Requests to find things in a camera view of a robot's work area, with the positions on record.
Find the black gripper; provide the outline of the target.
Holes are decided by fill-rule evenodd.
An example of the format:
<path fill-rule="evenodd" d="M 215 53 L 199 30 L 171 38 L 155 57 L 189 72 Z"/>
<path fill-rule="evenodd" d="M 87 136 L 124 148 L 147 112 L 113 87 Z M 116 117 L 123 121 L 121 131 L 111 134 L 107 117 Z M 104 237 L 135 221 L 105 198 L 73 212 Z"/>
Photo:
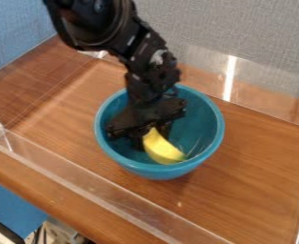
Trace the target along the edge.
<path fill-rule="evenodd" d="M 125 75 L 127 105 L 105 126 L 111 138 L 129 137 L 132 148 L 143 152 L 144 134 L 156 129 L 169 139 L 173 121 L 184 116 L 187 101 L 177 96 L 180 73 L 161 73 L 153 79 Z"/>

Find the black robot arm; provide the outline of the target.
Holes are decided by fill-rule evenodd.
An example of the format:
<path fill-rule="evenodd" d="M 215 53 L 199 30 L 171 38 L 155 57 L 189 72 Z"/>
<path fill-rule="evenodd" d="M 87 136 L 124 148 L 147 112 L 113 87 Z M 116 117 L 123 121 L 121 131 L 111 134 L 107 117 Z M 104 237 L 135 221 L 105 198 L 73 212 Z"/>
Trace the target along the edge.
<path fill-rule="evenodd" d="M 107 123 L 112 138 L 144 148 L 151 129 L 168 135 L 184 116 L 180 69 L 167 41 L 137 14 L 133 0 L 43 0 L 59 36 L 77 51 L 108 51 L 127 67 L 128 102 Z"/>

